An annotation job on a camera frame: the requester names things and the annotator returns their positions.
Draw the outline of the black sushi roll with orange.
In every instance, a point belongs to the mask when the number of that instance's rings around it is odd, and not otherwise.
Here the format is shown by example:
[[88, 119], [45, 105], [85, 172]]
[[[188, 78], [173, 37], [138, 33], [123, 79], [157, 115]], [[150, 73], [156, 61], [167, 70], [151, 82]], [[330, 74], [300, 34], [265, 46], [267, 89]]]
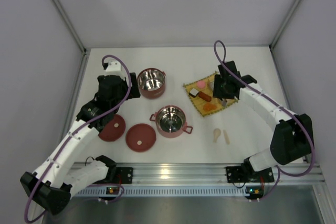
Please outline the black sushi roll with orange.
[[208, 83], [207, 83], [207, 87], [210, 89], [210, 90], [214, 90], [214, 81], [208, 81]]

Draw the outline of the brown eel slice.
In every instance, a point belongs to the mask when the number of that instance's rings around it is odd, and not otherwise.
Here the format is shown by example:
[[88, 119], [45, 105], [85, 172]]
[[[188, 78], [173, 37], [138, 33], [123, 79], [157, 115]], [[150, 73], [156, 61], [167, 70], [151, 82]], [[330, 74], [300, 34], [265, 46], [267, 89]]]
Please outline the brown eel slice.
[[198, 93], [198, 97], [201, 98], [202, 100], [206, 101], [206, 102], [211, 102], [212, 100], [212, 97], [202, 91], [200, 91]]

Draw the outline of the pink round cake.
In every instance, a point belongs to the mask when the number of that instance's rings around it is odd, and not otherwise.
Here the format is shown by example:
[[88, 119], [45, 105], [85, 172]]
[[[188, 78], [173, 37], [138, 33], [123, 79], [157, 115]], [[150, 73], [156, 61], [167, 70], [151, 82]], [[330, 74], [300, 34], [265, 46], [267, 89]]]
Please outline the pink round cake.
[[206, 87], [206, 83], [204, 81], [199, 81], [197, 83], [197, 87], [200, 88], [200, 89], [203, 89]]

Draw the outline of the black white sushi roll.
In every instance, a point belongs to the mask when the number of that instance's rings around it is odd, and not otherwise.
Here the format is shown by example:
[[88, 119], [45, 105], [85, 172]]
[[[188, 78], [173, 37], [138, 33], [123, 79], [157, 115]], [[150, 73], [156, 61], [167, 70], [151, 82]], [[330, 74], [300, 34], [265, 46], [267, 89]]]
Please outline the black white sushi roll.
[[192, 88], [192, 89], [189, 91], [189, 96], [191, 96], [191, 97], [193, 97], [193, 98], [197, 97], [198, 94], [199, 94], [199, 91], [198, 91], [197, 89], [195, 89], [195, 88]]

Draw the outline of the metal tongs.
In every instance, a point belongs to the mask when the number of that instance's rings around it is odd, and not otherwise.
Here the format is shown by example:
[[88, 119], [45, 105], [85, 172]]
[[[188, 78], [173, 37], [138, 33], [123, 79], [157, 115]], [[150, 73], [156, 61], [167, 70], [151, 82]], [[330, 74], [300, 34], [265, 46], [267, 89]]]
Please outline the metal tongs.
[[212, 92], [212, 97], [216, 98], [216, 99], [222, 99], [223, 103], [221, 104], [222, 107], [226, 107], [227, 106], [227, 99], [224, 98], [224, 94], [225, 94], [225, 82], [218, 82], [217, 84], [214, 81], [214, 90]]

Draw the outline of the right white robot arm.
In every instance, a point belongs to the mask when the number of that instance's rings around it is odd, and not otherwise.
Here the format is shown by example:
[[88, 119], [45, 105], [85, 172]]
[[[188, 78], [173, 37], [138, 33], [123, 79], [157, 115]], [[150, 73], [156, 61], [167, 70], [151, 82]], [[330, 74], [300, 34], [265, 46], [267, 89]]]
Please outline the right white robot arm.
[[272, 99], [250, 75], [241, 76], [233, 61], [221, 62], [215, 76], [213, 96], [236, 98], [252, 108], [270, 127], [270, 146], [244, 160], [248, 174], [277, 165], [287, 165], [306, 155], [314, 155], [312, 120], [298, 115]]

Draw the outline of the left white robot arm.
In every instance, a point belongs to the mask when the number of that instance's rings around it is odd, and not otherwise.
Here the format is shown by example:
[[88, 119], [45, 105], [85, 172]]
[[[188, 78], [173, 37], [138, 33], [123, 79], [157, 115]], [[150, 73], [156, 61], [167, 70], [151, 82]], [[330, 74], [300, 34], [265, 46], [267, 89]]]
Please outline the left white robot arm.
[[52, 215], [61, 213], [73, 196], [92, 184], [117, 182], [117, 164], [100, 155], [85, 167], [70, 169], [86, 146], [97, 136], [110, 141], [125, 131], [125, 121], [117, 114], [128, 99], [139, 98], [136, 74], [126, 78], [115, 74], [97, 77], [98, 92], [83, 105], [67, 135], [34, 172], [25, 172], [20, 182], [29, 197]]

